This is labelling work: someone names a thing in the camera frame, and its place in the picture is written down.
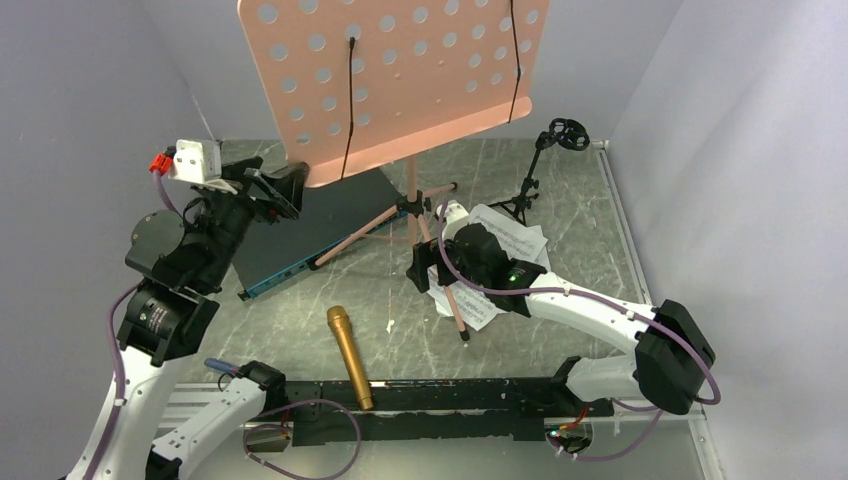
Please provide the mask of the sheet music page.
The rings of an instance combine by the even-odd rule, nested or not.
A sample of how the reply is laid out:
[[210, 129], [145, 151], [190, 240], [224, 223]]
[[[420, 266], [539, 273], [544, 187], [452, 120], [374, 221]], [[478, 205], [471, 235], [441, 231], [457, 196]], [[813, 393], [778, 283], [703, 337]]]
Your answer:
[[[530, 261], [550, 268], [546, 244], [548, 239], [543, 235], [539, 226], [526, 227], [507, 218], [491, 207], [478, 204], [469, 212], [469, 224], [482, 224], [499, 240], [501, 248], [512, 258]], [[458, 230], [443, 229], [444, 241], [453, 239]], [[460, 318], [470, 328], [479, 331], [487, 326], [498, 314], [505, 313], [518, 298], [516, 296], [502, 297], [493, 301], [476, 289], [458, 280], [449, 285]]]

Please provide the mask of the pink music stand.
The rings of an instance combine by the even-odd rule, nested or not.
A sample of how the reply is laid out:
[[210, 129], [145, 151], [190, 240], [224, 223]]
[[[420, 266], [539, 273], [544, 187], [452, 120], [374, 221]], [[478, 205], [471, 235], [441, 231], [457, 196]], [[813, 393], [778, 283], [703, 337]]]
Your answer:
[[546, 1], [241, 1], [288, 161], [319, 187], [406, 162], [408, 234], [428, 233], [417, 157], [532, 109]]

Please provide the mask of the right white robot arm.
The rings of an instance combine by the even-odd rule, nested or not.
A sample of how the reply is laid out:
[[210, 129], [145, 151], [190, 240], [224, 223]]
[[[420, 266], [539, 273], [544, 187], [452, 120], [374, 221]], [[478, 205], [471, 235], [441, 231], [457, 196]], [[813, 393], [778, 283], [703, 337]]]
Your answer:
[[550, 392], [564, 415], [601, 399], [641, 397], [677, 415], [694, 403], [721, 400], [711, 373], [714, 350], [676, 301], [651, 306], [587, 290], [540, 264], [510, 257], [481, 224], [464, 226], [450, 239], [417, 243], [407, 276], [421, 293], [431, 287], [431, 269], [443, 287], [467, 286], [500, 310], [560, 323], [618, 350], [616, 357], [572, 356], [560, 365]]

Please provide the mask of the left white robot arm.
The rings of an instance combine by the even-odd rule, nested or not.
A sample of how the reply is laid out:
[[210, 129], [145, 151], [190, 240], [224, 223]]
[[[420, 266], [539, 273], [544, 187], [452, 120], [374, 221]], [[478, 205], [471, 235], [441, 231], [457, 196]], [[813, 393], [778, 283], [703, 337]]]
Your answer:
[[135, 225], [125, 262], [141, 279], [118, 299], [123, 318], [107, 321], [113, 380], [71, 478], [185, 479], [238, 426], [285, 411], [285, 375], [251, 361], [227, 366], [231, 383], [217, 400], [172, 432], [158, 432], [248, 229], [300, 215], [307, 165], [267, 174], [262, 163], [227, 165], [224, 189], [201, 187], [185, 209], [151, 212]]

